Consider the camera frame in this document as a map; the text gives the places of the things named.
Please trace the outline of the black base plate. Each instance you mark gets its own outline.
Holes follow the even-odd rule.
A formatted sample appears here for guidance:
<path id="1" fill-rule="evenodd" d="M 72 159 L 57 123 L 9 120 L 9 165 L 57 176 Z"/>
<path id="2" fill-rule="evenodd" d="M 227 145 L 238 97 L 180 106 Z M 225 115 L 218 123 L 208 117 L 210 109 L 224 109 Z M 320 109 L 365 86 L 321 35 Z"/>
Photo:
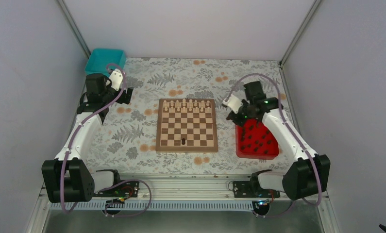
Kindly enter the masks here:
<path id="1" fill-rule="evenodd" d="M 257 178 L 248 181 L 230 181 L 228 188 L 234 193 L 235 198 L 279 198 L 280 192 L 263 189 Z"/>
<path id="2" fill-rule="evenodd" d="M 121 179 L 116 169 L 97 170 L 92 173 L 95 185 L 95 197 L 136 198 L 139 182 Z"/>

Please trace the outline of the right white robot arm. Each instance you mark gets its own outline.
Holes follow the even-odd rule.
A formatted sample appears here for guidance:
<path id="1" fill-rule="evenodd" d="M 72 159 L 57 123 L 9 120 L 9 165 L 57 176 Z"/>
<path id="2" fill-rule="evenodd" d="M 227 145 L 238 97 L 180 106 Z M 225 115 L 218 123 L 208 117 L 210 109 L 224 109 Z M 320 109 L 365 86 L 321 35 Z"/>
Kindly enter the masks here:
<path id="1" fill-rule="evenodd" d="M 250 192 L 257 198 L 268 190 L 282 191 L 291 200 L 318 195 L 316 205 L 326 191 L 330 159 L 312 149 L 288 121 L 279 97 L 268 98 L 259 81 L 244 85 L 246 98 L 241 100 L 229 94 L 222 102 L 231 109 L 227 120 L 244 127 L 249 120 L 261 123 L 277 141 L 291 165 L 283 172 L 271 169 L 258 171 L 252 176 Z"/>

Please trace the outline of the teal plastic bin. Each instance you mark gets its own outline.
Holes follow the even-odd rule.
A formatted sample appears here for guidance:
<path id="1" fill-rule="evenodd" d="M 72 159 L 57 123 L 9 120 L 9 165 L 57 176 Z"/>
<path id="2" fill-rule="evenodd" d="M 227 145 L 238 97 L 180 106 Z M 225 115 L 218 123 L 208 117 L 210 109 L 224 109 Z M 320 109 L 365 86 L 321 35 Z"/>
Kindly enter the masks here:
<path id="1" fill-rule="evenodd" d="M 112 66 L 107 68 L 108 64 L 114 63 L 123 69 L 125 62 L 126 55 L 123 50 L 97 48 L 90 54 L 84 71 L 86 75 L 102 73 L 103 75 L 109 76 L 109 69 L 115 68 Z"/>

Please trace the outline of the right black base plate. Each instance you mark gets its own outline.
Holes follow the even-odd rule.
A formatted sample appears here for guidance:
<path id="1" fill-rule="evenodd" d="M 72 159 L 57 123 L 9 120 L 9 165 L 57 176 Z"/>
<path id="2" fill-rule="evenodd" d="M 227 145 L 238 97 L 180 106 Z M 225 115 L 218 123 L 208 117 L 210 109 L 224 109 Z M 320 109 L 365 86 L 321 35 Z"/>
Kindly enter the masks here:
<path id="1" fill-rule="evenodd" d="M 248 181 L 230 181 L 228 188 L 234 193 L 235 198 L 279 198 L 280 192 L 263 189 L 257 178 Z"/>

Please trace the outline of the white chess pieces row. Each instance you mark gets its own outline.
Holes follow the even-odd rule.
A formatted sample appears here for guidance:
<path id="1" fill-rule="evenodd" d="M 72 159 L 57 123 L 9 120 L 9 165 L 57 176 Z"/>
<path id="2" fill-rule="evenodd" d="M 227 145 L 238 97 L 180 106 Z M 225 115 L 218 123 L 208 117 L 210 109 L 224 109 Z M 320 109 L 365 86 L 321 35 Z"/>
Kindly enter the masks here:
<path id="1" fill-rule="evenodd" d="M 213 99 L 160 99 L 163 113 L 214 113 Z"/>

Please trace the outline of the aluminium mounting rail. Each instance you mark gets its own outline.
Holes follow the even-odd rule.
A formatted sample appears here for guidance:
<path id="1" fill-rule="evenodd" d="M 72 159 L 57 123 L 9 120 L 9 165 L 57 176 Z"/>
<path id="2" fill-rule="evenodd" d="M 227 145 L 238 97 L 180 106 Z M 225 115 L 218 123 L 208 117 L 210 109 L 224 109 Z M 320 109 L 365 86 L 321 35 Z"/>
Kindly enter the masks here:
<path id="1" fill-rule="evenodd" d="M 29 233 L 337 233 L 339 227 L 327 195 L 318 207 L 292 202 L 281 194 L 267 218 L 256 217 L 256 199 L 234 197 L 234 181 L 245 175 L 139 175 L 137 198 L 129 199 L 120 214 L 106 217 L 106 197 L 78 204 L 69 215 L 51 204 L 41 191 L 27 227 Z"/>

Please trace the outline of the wooden chessboard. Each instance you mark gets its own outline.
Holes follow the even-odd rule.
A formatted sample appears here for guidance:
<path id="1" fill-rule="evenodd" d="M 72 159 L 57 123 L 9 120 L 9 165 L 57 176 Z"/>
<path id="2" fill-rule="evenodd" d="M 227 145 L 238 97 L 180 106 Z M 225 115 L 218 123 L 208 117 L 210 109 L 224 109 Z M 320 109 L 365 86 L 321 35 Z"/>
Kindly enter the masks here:
<path id="1" fill-rule="evenodd" d="M 163 113 L 158 105 L 157 152 L 218 152 L 216 111 L 214 113 Z"/>

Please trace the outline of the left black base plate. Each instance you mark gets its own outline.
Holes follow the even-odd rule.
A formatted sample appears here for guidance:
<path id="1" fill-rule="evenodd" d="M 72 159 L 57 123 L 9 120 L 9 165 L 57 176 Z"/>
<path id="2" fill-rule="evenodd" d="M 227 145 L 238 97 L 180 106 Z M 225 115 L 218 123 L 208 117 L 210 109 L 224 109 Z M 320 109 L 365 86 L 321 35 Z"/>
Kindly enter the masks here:
<path id="1" fill-rule="evenodd" d="M 95 197 L 136 198 L 139 182 L 121 179 L 116 169 L 97 170 L 92 173 L 95 185 Z"/>

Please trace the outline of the floral patterned table mat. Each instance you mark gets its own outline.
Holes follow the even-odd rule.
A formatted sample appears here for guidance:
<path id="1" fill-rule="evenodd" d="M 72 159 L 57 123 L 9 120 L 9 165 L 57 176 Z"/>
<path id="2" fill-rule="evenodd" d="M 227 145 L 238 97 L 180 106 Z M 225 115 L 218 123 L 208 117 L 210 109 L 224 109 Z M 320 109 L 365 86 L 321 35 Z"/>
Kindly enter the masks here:
<path id="1" fill-rule="evenodd" d="M 242 85 L 261 81 L 268 97 L 281 97 L 289 111 L 286 93 L 275 61 L 129 58 L 124 70 L 133 87 L 129 105 L 115 104 L 87 156 L 89 171 L 116 169 L 121 173 L 148 174 L 251 174 L 283 171 L 290 161 L 279 154 L 273 160 L 239 158 L 235 153 L 235 126 L 221 106 L 229 92 L 245 98 Z M 158 103 L 161 98 L 214 99 L 218 133 L 217 153 L 158 153 L 155 150 Z"/>

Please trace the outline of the red plastic tray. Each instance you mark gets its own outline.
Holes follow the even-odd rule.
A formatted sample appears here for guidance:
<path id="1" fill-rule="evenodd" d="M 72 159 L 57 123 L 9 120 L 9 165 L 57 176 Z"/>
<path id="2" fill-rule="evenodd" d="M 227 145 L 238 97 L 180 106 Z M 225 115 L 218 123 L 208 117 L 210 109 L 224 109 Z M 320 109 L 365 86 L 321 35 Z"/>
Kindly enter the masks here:
<path id="1" fill-rule="evenodd" d="M 279 153 L 279 145 L 271 131 L 261 122 L 249 119 L 243 127 L 235 127 L 236 155 L 239 158 L 273 160 Z"/>

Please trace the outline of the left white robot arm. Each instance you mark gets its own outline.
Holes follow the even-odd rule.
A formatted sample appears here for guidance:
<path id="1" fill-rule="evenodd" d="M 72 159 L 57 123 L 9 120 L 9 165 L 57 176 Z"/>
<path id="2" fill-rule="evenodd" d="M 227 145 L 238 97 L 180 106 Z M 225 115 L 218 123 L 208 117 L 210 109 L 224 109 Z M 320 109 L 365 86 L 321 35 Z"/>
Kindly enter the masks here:
<path id="1" fill-rule="evenodd" d="M 130 103 L 133 89 L 125 86 L 125 74 L 119 69 L 109 76 L 102 73 L 87 75 L 85 87 L 67 142 L 53 160 L 45 160 L 41 167 L 52 203 L 90 201 L 101 190 L 114 197 L 122 190 L 116 172 L 91 172 L 86 166 L 86 158 L 110 106 Z"/>

